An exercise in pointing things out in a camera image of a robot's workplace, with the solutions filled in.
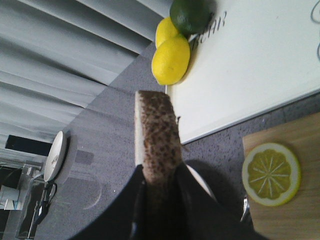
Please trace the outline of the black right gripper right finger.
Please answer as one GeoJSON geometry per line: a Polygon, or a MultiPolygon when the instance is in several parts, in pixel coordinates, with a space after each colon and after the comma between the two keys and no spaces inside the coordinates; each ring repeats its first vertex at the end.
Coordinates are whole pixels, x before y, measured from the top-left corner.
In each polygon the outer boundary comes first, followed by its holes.
{"type": "Polygon", "coordinates": [[[217,203],[197,182],[185,163],[175,171],[187,229],[192,240],[265,240],[217,203]]]}

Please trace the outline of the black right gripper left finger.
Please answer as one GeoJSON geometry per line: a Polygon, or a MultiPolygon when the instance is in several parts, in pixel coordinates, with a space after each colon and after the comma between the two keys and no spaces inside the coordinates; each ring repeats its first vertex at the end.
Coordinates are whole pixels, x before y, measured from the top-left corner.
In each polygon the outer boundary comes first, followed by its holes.
{"type": "Polygon", "coordinates": [[[96,220],[73,240],[145,240],[147,186],[139,164],[124,189],[96,220]]]}

